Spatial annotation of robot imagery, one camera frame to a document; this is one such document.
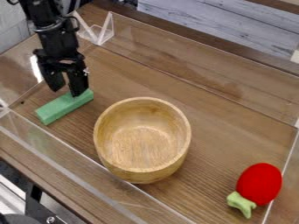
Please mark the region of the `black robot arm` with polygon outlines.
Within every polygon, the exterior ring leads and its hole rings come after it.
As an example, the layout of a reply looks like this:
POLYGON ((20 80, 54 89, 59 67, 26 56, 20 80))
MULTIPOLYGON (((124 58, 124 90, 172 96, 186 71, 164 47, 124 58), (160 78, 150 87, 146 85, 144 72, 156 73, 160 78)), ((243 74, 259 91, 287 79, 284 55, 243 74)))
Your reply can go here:
POLYGON ((62 13, 55 0, 5 1, 11 5, 22 5, 24 15, 34 23, 42 49, 35 49, 32 53, 50 89, 56 92, 64 87, 63 74, 67 74, 71 95, 80 96, 90 88, 90 79, 86 57, 79 52, 76 32, 80 28, 72 23, 72 19, 78 19, 62 13))

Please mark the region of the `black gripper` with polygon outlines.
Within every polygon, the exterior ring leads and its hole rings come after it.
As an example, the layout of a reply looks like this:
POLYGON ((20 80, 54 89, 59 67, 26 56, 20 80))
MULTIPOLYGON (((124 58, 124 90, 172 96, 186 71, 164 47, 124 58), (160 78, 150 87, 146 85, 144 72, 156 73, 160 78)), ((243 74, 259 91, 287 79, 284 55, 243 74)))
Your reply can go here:
POLYGON ((80 96, 90 88, 88 70, 84 56, 79 52, 76 32, 79 27, 71 21, 56 21, 47 26, 38 26, 35 32, 42 42, 42 49, 35 49, 42 77, 54 92, 66 85, 62 73, 70 79, 70 91, 80 96))

